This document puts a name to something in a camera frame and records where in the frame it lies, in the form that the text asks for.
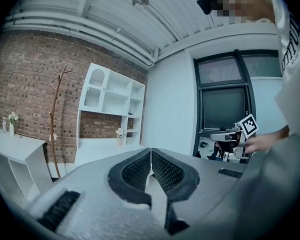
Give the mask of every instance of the window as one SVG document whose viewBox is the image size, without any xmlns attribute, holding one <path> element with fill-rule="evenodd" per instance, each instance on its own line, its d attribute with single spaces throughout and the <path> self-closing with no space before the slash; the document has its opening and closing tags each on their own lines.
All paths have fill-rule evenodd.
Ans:
<svg viewBox="0 0 300 240">
<path fill-rule="evenodd" d="M 242 79 L 233 56 L 201 62 L 198 70 L 201 84 Z"/>
<path fill-rule="evenodd" d="M 282 77 L 277 55 L 243 55 L 242 58 L 251 78 Z"/>
<path fill-rule="evenodd" d="M 245 117 L 245 88 L 205 90 L 202 92 L 203 128 L 231 130 Z"/>
<path fill-rule="evenodd" d="M 195 156 L 200 138 L 232 130 L 233 123 L 249 114 L 258 120 L 253 83 L 262 79 L 251 78 L 282 78 L 282 73 L 277 50 L 234 50 L 197 59 L 194 65 L 198 86 Z"/>
</svg>

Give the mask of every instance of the brick wall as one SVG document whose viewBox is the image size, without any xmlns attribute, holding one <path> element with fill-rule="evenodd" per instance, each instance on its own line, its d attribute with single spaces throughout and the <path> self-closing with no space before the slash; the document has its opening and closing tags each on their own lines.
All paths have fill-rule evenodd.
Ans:
<svg viewBox="0 0 300 240">
<path fill-rule="evenodd" d="M 0 36 L 0 128 L 12 111 L 20 116 L 17 134 L 49 139 L 49 111 L 58 74 L 67 65 L 55 109 L 58 163 L 74 163 L 76 124 L 80 95 L 90 63 L 95 63 L 147 84 L 148 74 L 139 66 L 92 43 L 42 31 L 7 31 Z M 121 117 L 85 112 L 81 138 L 115 138 Z M 52 162 L 50 145 L 47 161 Z"/>
</svg>

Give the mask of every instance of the wooden coat rack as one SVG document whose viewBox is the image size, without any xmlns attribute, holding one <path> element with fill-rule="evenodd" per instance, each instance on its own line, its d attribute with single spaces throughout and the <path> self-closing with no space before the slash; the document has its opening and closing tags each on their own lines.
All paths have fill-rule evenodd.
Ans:
<svg viewBox="0 0 300 240">
<path fill-rule="evenodd" d="M 71 70 L 66 71 L 67 65 L 64 66 L 62 72 L 58 75 L 58 85 L 55 88 L 52 84 L 50 86 L 54 90 L 54 98 L 53 98 L 53 103 L 52 103 L 52 108 L 51 112 L 49 112 L 50 115 L 50 138 L 51 138 L 51 150 L 52 150 L 52 155 L 53 155 L 53 162 L 55 166 L 56 173 L 58 175 L 58 178 L 60 178 L 60 172 L 58 169 L 58 164 L 57 164 L 57 157 L 56 157 L 56 151 L 55 151 L 55 140 L 54 140 L 54 116 L 55 116 L 55 108 L 56 108 L 56 102 L 58 98 L 58 91 L 60 87 L 61 80 L 64 76 L 64 74 L 71 72 Z"/>
</svg>

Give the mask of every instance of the white shelf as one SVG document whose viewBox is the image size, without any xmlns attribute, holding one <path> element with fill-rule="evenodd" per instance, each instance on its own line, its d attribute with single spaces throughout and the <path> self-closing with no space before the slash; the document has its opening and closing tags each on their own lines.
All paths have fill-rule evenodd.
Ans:
<svg viewBox="0 0 300 240">
<path fill-rule="evenodd" d="M 28 201 L 31 201 L 33 198 L 39 195 L 40 192 L 34 184 L 27 165 L 12 160 L 10 160 L 9 163 L 15 180 L 22 190 L 22 193 Z"/>
<path fill-rule="evenodd" d="M 114 93 L 120 93 L 130 96 L 131 90 L 129 89 L 131 79 L 124 77 L 116 72 L 111 71 L 109 80 L 106 85 L 106 90 Z"/>
<path fill-rule="evenodd" d="M 137 81 L 133 81 L 131 97 L 140 101 L 144 100 L 145 85 Z"/>
<path fill-rule="evenodd" d="M 90 65 L 82 87 L 77 115 L 75 157 L 77 165 L 83 164 L 82 161 L 88 163 L 111 154 L 116 155 L 125 149 L 142 147 L 139 143 L 145 89 L 144 84 L 129 77 L 93 63 Z M 116 138 L 110 139 L 110 143 L 104 138 L 89 139 L 89 141 L 80 139 L 81 111 L 121 116 L 120 127 L 124 132 L 122 144 L 126 148 L 117 147 Z M 133 119 L 133 129 L 128 130 L 128 120 L 131 119 Z M 133 134 L 133 140 L 127 138 L 127 133 Z"/>
<path fill-rule="evenodd" d="M 140 116 L 136 116 L 136 115 L 127 115 L 128 118 L 136 118 L 136 119 L 140 119 L 141 117 Z"/>
<path fill-rule="evenodd" d="M 140 130 L 139 129 L 128 129 L 128 130 L 126 130 L 126 132 L 127 133 L 138 133 L 138 132 L 140 132 Z"/>
<path fill-rule="evenodd" d="M 128 97 L 126 96 L 106 91 L 104 95 L 102 113 L 122 116 L 126 115 L 128 101 Z"/>
<path fill-rule="evenodd" d="M 132 96 L 131 96 L 131 100 L 135 101 L 135 102 L 142 102 L 142 99 L 138 99 L 138 98 L 135 98 L 135 97 L 132 97 Z"/>
<path fill-rule="evenodd" d="M 45 141 L 10 133 L 0 129 L 0 186 L 16 202 L 30 202 L 53 185 L 45 160 Z"/>
<path fill-rule="evenodd" d="M 130 106 L 129 106 L 129 113 L 131 113 L 131 116 L 134 117 L 141 117 L 142 116 L 142 110 L 143 110 L 143 102 L 140 100 L 130 100 Z"/>
<path fill-rule="evenodd" d="M 118 96 L 118 98 L 122 98 L 122 99 L 127 99 L 129 98 L 128 96 L 122 94 L 122 93 L 118 93 L 118 92 L 115 92 L 115 91 L 111 91 L 111 90 L 105 90 L 106 93 L 109 93 L 109 94 L 112 94 L 114 96 Z"/>
</svg>

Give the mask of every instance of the window frame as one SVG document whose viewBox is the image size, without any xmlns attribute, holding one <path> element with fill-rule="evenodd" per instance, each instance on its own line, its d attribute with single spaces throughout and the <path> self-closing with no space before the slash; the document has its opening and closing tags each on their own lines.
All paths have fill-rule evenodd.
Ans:
<svg viewBox="0 0 300 240">
<path fill-rule="evenodd" d="M 196 124 L 196 134 L 195 142 L 193 149 L 193 156 L 195 157 L 199 148 L 199 139 L 200 137 L 210 137 L 210 134 L 220 134 L 226 133 L 227 131 L 221 130 L 211 130 L 204 129 L 204 112 L 203 112 L 203 91 L 208 90 L 217 90 L 217 89 L 228 89 L 228 88 L 245 88 L 245 103 L 248 107 L 248 113 L 252 114 L 253 117 L 257 120 L 256 115 L 256 102 L 255 94 L 251 82 L 251 78 L 247 69 L 247 66 L 244 62 L 243 56 L 245 55 L 275 55 L 279 58 L 279 52 L 277 50 L 269 49 L 254 49 L 254 50 L 238 50 L 235 49 L 231 52 L 225 52 L 220 54 L 215 54 L 199 59 L 194 59 L 194 71 L 196 79 L 196 90 L 197 90 L 197 124 Z M 229 81 L 219 81 L 213 83 L 201 83 L 200 73 L 199 73 L 199 64 L 203 62 L 208 62 L 212 60 L 218 60 L 223 58 L 233 57 L 237 63 L 239 73 L 241 75 L 240 80 L 229 80 Z"/>
</svg>

